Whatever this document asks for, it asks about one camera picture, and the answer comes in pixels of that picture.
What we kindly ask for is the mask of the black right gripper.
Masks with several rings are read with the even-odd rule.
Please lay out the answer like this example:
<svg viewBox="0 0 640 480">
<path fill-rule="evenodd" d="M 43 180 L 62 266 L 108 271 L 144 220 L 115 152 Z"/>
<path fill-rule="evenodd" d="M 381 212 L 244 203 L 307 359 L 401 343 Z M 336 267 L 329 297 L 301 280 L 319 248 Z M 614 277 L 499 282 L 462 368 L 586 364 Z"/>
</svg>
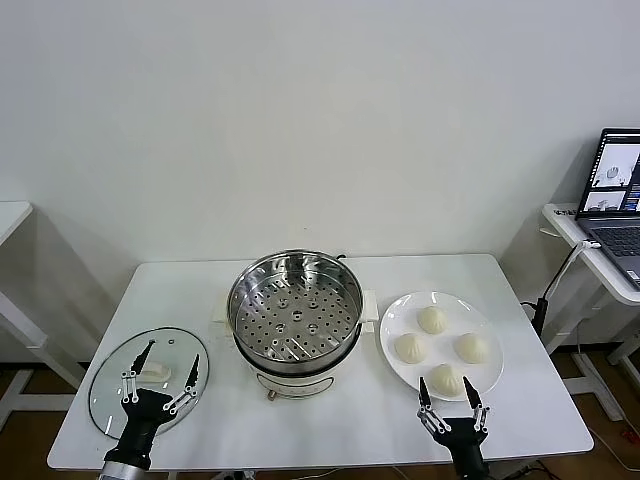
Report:
<svg viewBox="0 0 640 480">
<path fill-rule="evenodd" d="M 464 377 L 464 387 L 474 422 L 451 422 L 448 425 L 434 410 L 423 377 L 419 378 L 417 417 L 435 442 L 449 451 L 459 479 L 488 479 L 489 467 L 483 458 L 481 445 L 488 436 L 486 421 L 490 407 L 483 404 L 480 394 L 467 377 Z"/>
</svg>

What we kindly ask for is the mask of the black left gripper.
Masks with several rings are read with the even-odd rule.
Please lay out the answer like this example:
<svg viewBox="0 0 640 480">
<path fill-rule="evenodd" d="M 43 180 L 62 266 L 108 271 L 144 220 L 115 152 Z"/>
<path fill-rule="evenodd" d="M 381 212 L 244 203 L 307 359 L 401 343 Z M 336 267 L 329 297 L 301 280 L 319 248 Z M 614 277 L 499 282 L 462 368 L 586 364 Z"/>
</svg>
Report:
<svg viewBox="0 0 640 480">
<path fill-rule="evenodd" d="M 150 452 L 157 430 L 161 425 L 171 421 L 171 415 L 176 415 L 197 396 L 199 354 L 194 358 L 183 390 L 172 399 L 165 393 L 144 388 L 137 390 L 137 377 L 141 374 L 153 345 L 154 340 L 149 340 L 129 370 L 121 374 L 121 406 L 126 413 L 127 422 L 117 445 L 105 454 L 105 462 L 149 469 Z"/>
</svg>

